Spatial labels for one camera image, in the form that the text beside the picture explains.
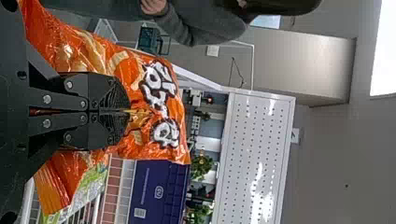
bright light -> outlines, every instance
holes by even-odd
[[[382,0],[370,95],[396,93],[395,0]]]

potted plant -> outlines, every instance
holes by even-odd
[[[205,224],[205,217],[212,212],[207,205],[197,205],[194,209],[189,209],[187,216],[188,224]]]
[[[201,154],[195,157],[191,162],[191,178],[193,180],[203,181],[205,175],[212,169],[213,164],[213,159],[208,156]]]

orange snack bag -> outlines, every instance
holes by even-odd
[[[132,109],[152,112],[144,127],[129,127],[127,136],[111,151],[128,159],[191,163],[184,106],[172,64],[67,25],[38,0],[20,0],[20,8],[27,39],[56,71],[116,76],[127,91]]]
[[[106,153],[135,160],[169,160],[190,164],[185,113],[172,64],[143,52],[117,46],[67,25],[38,0],[19,0],[26,37],[58,72],[95,72],[117,77],[127,91],[133,114],[125,137]],[[98,162],[102,150],[81,154],[59,151],[35,174],[45,215],[70,205],[84,174]]]

white shelving unit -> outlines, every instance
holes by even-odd
[[[117,43],[110,24],[100,20],[99,25],[102,27],[96,33]],[[212,223],[279,224],[295,98],[223,87],[184,68],[176,65],[173,68],[181,89],[229,95]],[[104,198],[88,203],[69,218],[73,219],[72,223],[65,223],[128,224],[134,170],[134,161],[112,157]],[[29,181],[21,224],[38,224],[39,209],[34,183]]]

white pegboard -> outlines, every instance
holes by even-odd
[[[279,223],[293,107],[290,101],[233,95],[224,130],[226,150],[221,155],[214,223]]]

